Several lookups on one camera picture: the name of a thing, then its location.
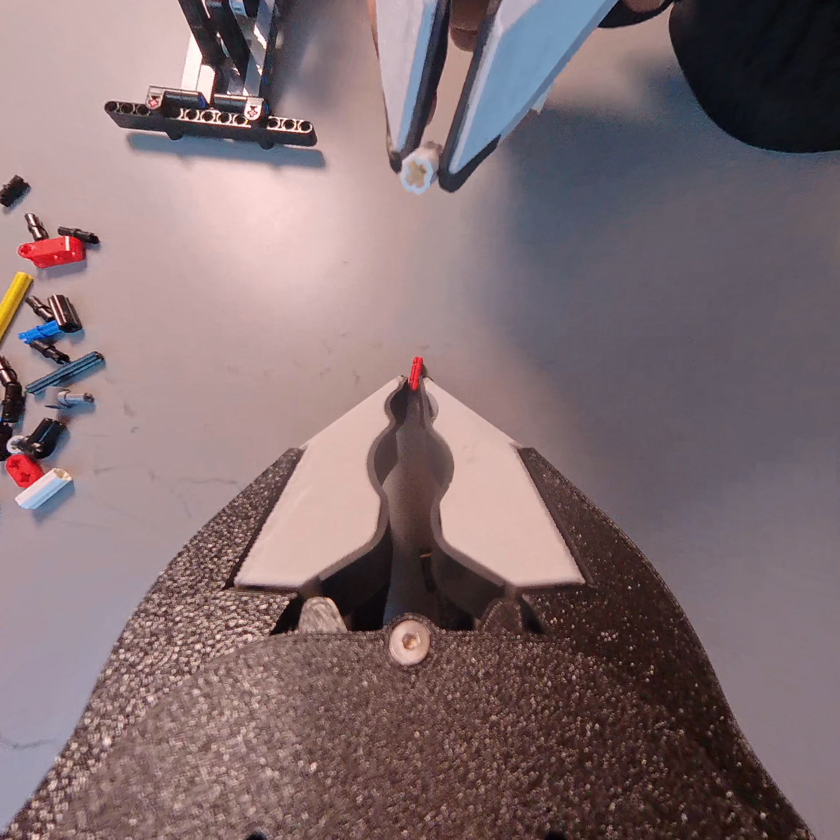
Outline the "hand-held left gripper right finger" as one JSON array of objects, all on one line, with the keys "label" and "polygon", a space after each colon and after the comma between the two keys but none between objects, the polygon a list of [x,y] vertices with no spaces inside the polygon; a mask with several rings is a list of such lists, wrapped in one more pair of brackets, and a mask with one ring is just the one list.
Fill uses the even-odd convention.
[{"label": "hand-held left gripper right finger", "polygon": [[440,385],[423,385],[440,450],[434,527],[443,550],[515,592],[582,585],[585,577],[518,443]]}]

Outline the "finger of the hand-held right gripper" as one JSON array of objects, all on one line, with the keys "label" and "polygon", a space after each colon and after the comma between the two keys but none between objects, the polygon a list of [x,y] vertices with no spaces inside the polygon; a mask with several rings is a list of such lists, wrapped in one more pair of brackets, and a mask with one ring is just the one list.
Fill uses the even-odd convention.
[{"label": "finger of the hand-held right gripper", "polygon": [[440,158],[438,181],[458,190],[496,149],[614,1],[499,1],[488,6]]},{"label": "finger of the hand-held right gripper", "polygon": [[431,116],[447,53],[448,19],[448,1],[375,3],[374,40],[394,172],[419,147]]}]

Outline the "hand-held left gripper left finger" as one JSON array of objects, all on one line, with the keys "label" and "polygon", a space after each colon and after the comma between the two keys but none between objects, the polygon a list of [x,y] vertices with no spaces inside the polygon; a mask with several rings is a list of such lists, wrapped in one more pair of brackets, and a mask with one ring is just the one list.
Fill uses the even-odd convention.
[{"label": "hand-held left gripper left finger", "polygon": [[301,589],[369,552],[388,520],[389,465],[375,454],[395,428],[398,376],[324,428],[302,456],[234,578],[238,588]]}]

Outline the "white tube connector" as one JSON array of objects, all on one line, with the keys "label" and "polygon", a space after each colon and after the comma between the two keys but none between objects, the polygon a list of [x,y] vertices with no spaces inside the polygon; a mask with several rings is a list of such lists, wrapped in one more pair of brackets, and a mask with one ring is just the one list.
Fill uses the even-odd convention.
[{"label": "white tube connector", "polygon": [[421,195],[438,178],[438,167],[443,147],[434,141],[426,141],[408,154],[402,161],[400,182],[408,192]]}]

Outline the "white spotted brick truck model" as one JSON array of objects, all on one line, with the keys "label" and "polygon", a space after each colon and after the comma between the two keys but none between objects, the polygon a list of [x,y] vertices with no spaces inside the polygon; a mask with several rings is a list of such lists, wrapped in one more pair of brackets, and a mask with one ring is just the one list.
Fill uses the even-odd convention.
[{"label": "white spotted brick truck model", "polygon": [[280,1],[181,1],[191,40],[180,87],[150,86],[140,102],[110,100],[120,127],[273,146],[312,147],[312,123],[273,114],[274,59],[283,35]]}]

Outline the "pile of small brick parts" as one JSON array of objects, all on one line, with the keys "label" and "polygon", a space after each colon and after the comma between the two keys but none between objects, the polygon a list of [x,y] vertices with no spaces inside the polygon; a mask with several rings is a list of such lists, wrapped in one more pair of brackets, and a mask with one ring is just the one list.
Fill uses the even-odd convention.
[{"label": "pile of small brick parts", "polygon": [[48,362],[48,371],[25,382],[7,352],[1,358],[1,459],[2,476],[13,483],[14,502],[24,511],[40,511],[63,500],[73,486],[73,476],[57,465],[56,457],[66,444],[69,424],[76,416],[93,413],[96,397],[83,390],[84,380],[105,366],[104,355],[89,351],[72,358],[60,344],[76,344],[85,326],[67,294],[47,297],[34,294],[35,279],[19,271],[2,289],[2,340],[12,336],[18,312],[30,309],[35,323],[16,333],[23,349],[32,350]]}]

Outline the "grey desk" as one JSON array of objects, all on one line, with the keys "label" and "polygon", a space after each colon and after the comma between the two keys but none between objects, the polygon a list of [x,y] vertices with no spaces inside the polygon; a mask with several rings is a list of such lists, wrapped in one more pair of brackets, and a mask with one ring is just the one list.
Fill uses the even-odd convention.
[{"label": "grey desk", "polygon": [[182,78],[176,2],[2,2],[2,291],[26,212],[98,234],[39,273],[97,404],[21,511],[2,476],[2,826],[156,575],[286,448],[422,355],[644,551],[757,754],[838,838],[838,157],[698,109],[667,17],[598,31],[456,194],[385,156],[364,5],[285,14],[276,109],[314,150],[129,134]]}]

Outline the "person's right hand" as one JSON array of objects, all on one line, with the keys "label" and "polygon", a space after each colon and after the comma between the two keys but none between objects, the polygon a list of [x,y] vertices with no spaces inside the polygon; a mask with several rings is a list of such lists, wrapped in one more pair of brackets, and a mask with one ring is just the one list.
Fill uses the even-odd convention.
[{"label": "person's right hand", "polygon": [[449,33],[456,47],[473,51],[490,1],[451,1]]}]

